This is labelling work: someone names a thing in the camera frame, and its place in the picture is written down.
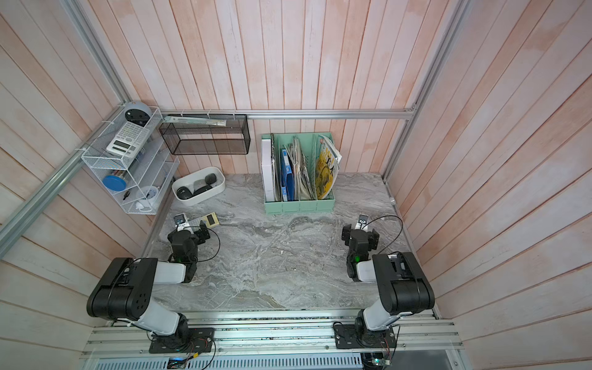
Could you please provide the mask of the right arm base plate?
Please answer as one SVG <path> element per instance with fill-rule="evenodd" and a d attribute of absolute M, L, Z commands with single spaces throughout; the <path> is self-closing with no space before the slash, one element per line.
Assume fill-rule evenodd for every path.
<path fill-rule="evenodd" d="M 367 331 L 354 324 L 334 322 L 332 325 L 337 349 L 384 348 L 394 349 L 397 336 L 392 330 Z"/>

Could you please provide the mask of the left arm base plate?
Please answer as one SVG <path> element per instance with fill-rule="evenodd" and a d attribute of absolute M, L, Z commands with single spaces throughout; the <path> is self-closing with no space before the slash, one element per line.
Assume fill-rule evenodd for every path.
<path fill-rule="evenodd" d="M 209 353 L 213 348 L 214 328 L 189 328 L 183 334 L 156 335 L 151 340 L 150 354 Z"/>

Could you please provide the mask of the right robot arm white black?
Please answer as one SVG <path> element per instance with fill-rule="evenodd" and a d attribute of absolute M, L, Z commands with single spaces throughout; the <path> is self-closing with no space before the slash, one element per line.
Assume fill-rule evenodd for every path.
<path fill-rule="evenodd" d="M 381 338 L 399 319 L 433 309 L 433 289 L 412 252 L 370 255 L 379 243 L 379 233 L 369 231 L 359 221 L 342 228 L 342 241 L 348 247 L 346 271 L 354 282 L 375 283 L 378 300 L 362 309 L 354 325 L 345 326 L 362 347 Z"/>

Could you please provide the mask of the white plastic storage box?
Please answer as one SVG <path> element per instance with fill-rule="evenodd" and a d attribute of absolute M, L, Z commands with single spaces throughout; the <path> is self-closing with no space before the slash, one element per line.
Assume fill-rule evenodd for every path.
<path fill-rule="evenodd" d="M 179 187 L 188 187 L 192 192 L 194 192 L 197 188 L 206 185 L 204 179 L 208 174 L 216 174 L 217 181 L 212 184 L 212 190 L 207 191 L 203 194 L 197 195 L 196 197 L 192 197 L 189 200 L 179 200 L 176 196 L 176 190 Z M 226 188 L 226 179 L 221 170 L 218 167 L 210 166 L 203 170 L 194 172 L 189 174 L 185 177 L 180 178 L 179 180 L 175 180 L 172 185 L 174 195 L 180 203 L 186 206 L 194 206 L 198 203 L 204 202 L 205 200 L 210 199 L 211 197 L 215 197 L 221 194 Z"/>

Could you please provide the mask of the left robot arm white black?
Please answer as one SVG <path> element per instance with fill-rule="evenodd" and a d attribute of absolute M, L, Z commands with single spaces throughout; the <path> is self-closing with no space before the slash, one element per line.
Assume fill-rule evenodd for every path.
<path fill-rule="evenodd" d="M 197 226 L 180 224 L 167 239 L 172 248 L 169 259 L 117 257 L 113 259 L 86 303 L 94 318 L 126 322 L 150 335 L 150 351 L 186 352 L 207 348 L 205 334 L 189 328 L 187 317 L 165 308 L 152 298 L 156 285 L 191 282 L 202 262 L 198 247 L 214 233 L 205 222 Z"/>

